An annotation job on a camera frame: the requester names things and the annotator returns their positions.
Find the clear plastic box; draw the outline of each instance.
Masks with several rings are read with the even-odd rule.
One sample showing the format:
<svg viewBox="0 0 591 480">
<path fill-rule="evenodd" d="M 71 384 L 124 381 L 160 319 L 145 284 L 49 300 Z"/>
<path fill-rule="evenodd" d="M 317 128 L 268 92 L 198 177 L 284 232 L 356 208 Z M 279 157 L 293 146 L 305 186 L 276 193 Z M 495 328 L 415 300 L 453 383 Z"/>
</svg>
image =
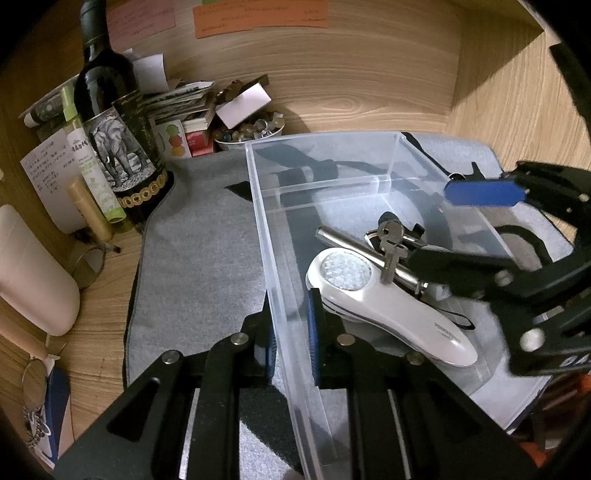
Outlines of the clear plastic box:
<svg viewBox="0 0 591 480">
<path fill-rule="evenodd" d="M 448 249 L 509 256 L 510 251 L 475 208 L 449 205 L 449 179 L 400 132 L 290 135 L 246 146 L 256 223 L 285 395 L 307 478 L 349 475 L 346 394 L 314 386 L 307 331 L 305 275 L 327 246 L 315 237 L 329 225 L 363 240 L 378 218 L 394 212 L 424 239 Z M 442 308 L 477 323 L 467 332 L 479 352 L 474 367 L 441 369 L 466 393 L 490 379 L 504 351 L 497 322 L 481 303 L 450 298 Z M 371 325 L 347 322 L 349 332 L 383 351 L 407 347 Z"/>
</svg>

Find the metal key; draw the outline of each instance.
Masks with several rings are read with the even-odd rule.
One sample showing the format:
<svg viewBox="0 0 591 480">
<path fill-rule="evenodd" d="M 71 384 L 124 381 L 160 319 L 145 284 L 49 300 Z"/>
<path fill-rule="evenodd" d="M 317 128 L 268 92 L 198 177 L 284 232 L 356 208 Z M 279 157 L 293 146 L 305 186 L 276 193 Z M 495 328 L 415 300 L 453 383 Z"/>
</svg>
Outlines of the metal key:
<svg viewBox="0 0 591 480">
<path fill-rule="evenodd" d="M 404 237 L 404 227 L 396 220 L 382 222 L 378 227 L 378 236 L 380 239 L 379 247 L 385 253 L 384 268 L 379 280 L 384 285 L 389 285 L 396 276 L 398 260 L 408 255 L 406 247 L 401 245 Z"/>
</svg>

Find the cardboard tube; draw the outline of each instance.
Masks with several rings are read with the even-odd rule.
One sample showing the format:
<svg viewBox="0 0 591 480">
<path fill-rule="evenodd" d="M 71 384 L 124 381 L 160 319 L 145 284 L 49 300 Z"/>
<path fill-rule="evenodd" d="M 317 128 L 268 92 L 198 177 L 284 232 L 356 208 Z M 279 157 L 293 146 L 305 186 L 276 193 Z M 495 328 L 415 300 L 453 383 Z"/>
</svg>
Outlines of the cardboard tube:
<svg viewBox="0 0 591 480">
<path fill-rule="evenodd" d="M 103 243 L 111 240 L 113 229 L 86 187 L 84 179 L 76 177 L 68 184 L 66 190 L 97 238 Z"/>
</svg>

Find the metal screw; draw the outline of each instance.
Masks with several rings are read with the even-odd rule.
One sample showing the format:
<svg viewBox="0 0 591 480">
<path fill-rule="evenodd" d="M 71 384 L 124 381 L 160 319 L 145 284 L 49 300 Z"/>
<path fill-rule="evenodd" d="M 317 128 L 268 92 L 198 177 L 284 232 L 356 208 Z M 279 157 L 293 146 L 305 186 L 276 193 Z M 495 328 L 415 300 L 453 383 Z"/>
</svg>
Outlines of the metal screw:
<svg viewBox="0 0 591 480">
<path fill-rule="evenodd" d="M 422 365 L 425 361 L 425 356 L 419 352 L 407 353 L 408 363 L 411 365 Z"/>
<path fill-rule="evenodd" d="M 237 332 L 230 337 L 230 341 L 236 346 L 244 345 L 248 341 L 248 335 L 246 333 Z"/>
<path fill-rule="evenodd" d="M 169 350 L 164 352 L 160 358 L 165 364 L 172 365 L 173 363 L 178 362 L 178 359 L 181 358 L 181 354 L 178 350 Z"/>
<path fill-rule="evenodd" d="M 524 352 L 533 352 L 544 345 L 545 334 L 541 328 L 528 330 L 519 339 L 519 345 Z"/>
<path fill-rule="evenodd" d="M 515 277 L 513 273 L 508 270 L 501 270 L 495 275 L 495 283 L 500 287 L 506 287 L 509 285 Z"/>
<path fill-rule="evenodd" d="M 336 341 L 339 345 L 342 346 L 351 346 L 355 343 L 355 337 L 350 333 L 341 333 L 337 338 Z"/>
</svg>

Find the orange note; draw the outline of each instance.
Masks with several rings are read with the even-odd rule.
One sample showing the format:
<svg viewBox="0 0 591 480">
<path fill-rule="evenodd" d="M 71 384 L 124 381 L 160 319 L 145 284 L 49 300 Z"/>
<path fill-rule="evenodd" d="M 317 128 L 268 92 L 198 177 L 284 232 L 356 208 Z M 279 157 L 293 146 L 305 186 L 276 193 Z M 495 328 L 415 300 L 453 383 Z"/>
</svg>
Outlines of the orange note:
<svg viewBox="0 0 591 480">
<path fill-rule="evenodd" d="M 250 0 L 256 27 L 319 27 L 328 28 L 327 0 Z"/>
<path fill-rule="evenodd" d="M 193 8 L 195 37 L 254 27 L 328 27 L 327 0 L 223 0 Z"/>
<path fill-rule="evenodd" d="M 195 37 L 250 30 L 252 17 L 245 4 L 246 0 L 223 0 L 194 7 Z"/>
</svg>

